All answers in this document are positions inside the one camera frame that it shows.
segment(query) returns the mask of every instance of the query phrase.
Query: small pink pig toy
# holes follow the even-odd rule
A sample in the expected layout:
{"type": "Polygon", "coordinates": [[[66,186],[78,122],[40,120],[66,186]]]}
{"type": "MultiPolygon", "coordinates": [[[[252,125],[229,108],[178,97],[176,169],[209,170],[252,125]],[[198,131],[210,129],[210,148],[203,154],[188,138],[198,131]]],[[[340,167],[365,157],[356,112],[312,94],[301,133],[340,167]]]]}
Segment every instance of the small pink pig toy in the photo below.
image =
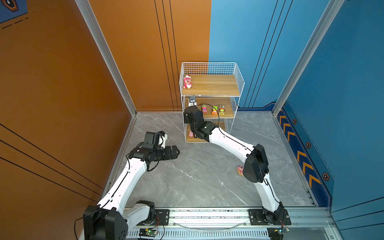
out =
{"type": "Polygon", "coordinates": [[[183,86],[183,88],[190,89],[191,87],[192,87],[191,77],[189,75],[186,75],[185,78],[184,78],[184,86],[183,86]]]}

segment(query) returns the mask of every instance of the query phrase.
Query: black cable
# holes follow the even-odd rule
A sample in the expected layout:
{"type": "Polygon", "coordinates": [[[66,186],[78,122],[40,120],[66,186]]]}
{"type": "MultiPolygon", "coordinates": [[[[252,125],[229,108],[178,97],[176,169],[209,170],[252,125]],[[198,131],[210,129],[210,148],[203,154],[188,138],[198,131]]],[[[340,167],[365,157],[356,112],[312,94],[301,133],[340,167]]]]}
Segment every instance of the black cable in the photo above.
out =
{"type": "Polygon", "coordinates": [[[90,214],[88,214],[88,215],[85,215],[85,216],[83,216],[83,217],[81,217],[81,218],[78,218],[78,219],[76,219],[76,220],[74,221],[73,229],[74,229],[74,236],[76,237],[76,240],[79,240],[79,238],[77,237],[77,234],[76,234],[76,221],[81,220],[81,219],[83,219],[83,218],[85,218],[85,217],[88,217],[89,215],[94,214],[94,213],[97,212],[97,211],[100,211],[100,210],[101,210],[103,207],[105,207],[108,203],[109,203],[109,200],[108,200],[108,201],[104,204],[104,206],[102,206],[101,208],[97,209],[96,211],[94,211],[94,212],[92,212],[92,213],[90,213],[90,214]]]}
{"type": "Polygon", "coordinates": [[[120,185],[123,183],[125,177],[128,175],[129,170],[131,169],[131,163],[129,162],[129,159],[128,159],[128,158],[127,158],[127,161],[128,161],[128,171],[127,171],[127,173],[125,174],[124,178],[121,180],[120,184],[118,185],[118,187],[116,188],[115,192],[112,194],[111,197],[115,196],[115,193],[116,193],[117,190],[119,189],[120,185]]]}
{"type": "Polygon", "coordinates": [[[153,169],[155,169],[155,168],[158,166],[158,164],[159,164],[159,161],[157,161],[156,166],[154,166],[151,170],[147,170],[147,172],[150,172],[150,171],[152,171],[153,169]]]}
{"type": "Polygon", "coordinates": [[[139,143],[136,147],[141,147],[144,142],[139,143]]]}
{"type": "Polygon", "coordinates": [[[164,234],[166,233],[166,228],[164,227],[164,224],[161,222],[161,221],[159,221],[160,223],[161,223],[161,225],[163,225],[163,235],[161,236],[161,238],[160,238],[160,240],[162,240],[163,239],[163,237],[164,237],[164,234]]]}
{"type": "Polygon", "coordinates": [[[160,134],[160,136],[161,136],[161,144],[158,144],[157,146],[159,147],[159,148],[162,148],[162,144],[164,143],[164,139],[163,139],[163,135],[160,133],[160,132],[158,132],[159,134],[160,134]]]}
{"type": "Polygon", "coordinates": [[[268,180],[264,179],[264,181],[266,182],[266,185],[269,186],[269,189],[271,190],[273,199],[280,204],[280,202],[278,200],[276,200],[275,195],[273,194],[273,190],[272,190],[271,185],[269,184],[268,180]]]}
{"type": "Polygon", "coordinates": [[[130,170],[130,169],[131,169],[131,163],[129,162],[129,158],[128,158],[127,155],[125,155],[125,157],[127,158],[127,161],[128,161],[128,170],[130,170]]]}

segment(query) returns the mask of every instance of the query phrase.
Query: black bracket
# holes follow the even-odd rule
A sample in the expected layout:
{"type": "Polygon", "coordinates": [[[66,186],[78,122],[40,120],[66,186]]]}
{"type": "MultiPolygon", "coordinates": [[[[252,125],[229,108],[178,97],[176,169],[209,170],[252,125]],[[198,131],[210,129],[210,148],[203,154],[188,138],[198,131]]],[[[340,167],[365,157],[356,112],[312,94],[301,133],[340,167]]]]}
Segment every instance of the black bracket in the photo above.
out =
{"type": "MultiPolygon", "coordinates": [[[[248,209],[248,215],[249,215],[249,220],[251,222],[251,225],[270,225],[265,220],[263,209],[248,209]]],[[[284,209],[283,223],[284,225],[292,224],[286,209],[284,209]]]]}
{"type": "MultiPolygon", "coordinates": [[[[164,224],[164,226],[167,226],[169,223],[169,209],[155,209],[155,218],[159,217],[159,221],[164,224]]],[[[140,222],[138,226],[143,226],[144,222],[140,222]]]]}

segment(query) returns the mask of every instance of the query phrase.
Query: gray marble tile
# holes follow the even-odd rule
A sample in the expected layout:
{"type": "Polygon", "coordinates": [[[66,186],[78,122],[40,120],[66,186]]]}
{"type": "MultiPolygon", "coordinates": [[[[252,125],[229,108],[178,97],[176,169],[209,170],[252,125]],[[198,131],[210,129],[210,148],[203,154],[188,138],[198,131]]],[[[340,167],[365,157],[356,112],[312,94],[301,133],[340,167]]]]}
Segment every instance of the gray marble tile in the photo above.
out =
{"type": "MultiPolygon", "coordinates": [[[[138,114],[126,153],[144,140],[147,131],[164,131],[166,145],[177,145],[180,155],[144,173],[127,207],[138,200],[155,202],[157,207],[262,205],[254,184],[237,174],[238,158],[211,143],[185,143],[181,113],[138,114]]],[[[271,113],[238,112],[231,135],[264,146],[271,181],[285,206],[311,205],[271,113]]]]}

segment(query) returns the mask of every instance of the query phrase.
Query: aluminum frame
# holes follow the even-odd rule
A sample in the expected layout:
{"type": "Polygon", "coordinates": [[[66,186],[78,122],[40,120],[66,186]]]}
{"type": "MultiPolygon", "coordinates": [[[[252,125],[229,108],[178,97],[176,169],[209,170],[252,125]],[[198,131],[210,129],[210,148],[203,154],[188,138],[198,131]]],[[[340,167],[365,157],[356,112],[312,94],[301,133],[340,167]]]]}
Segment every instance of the aluminum frame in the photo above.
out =
{"type": "Polygon", "coordinates": [[[103,56],[105,64],[107,65],[129,112],[131,113],[132,117],[135,117],[137,114],[136,107],[132,101],[131,96],[129,95],[127,86],[121,76],[116,61],[113,58],[112,52],[108,46],[104,34],[101,31],[100,25],[92,10],[91,4],[88,0],[75,0],[75,2],[89,28],[89,31],[93,36],[93,39],[96,42],[97,47],[99,48],[101,55],[103,56]]]}
{"type": "Polygon", "coordinates": [[[304,48],[303,53],[301,54],[299,61],[296,63],[295,68],[293,69],[290,77],[287,80],[283,90],[280,93],[279,98],[276,101],[275,106],[272,109],[272,114],[277,116],[280,109],[283,107],[285,101],[288,99],[288,96],[291,94],[293,88],[295,87],[297,81],[299,80],[304,69],[307,67],[308,62],[312,58],[313,53],[316,51],[321,40],[323,39],[325,33],[327,32],[329,26],[331,25],[336,14],[339,12],[341,6],[343,5],[344,0],[330,0],[327,7],[324,10],[323,15],[321,16],[319,22],[314,29],[311,38],[309,39],[307,45],[304,48]]]}

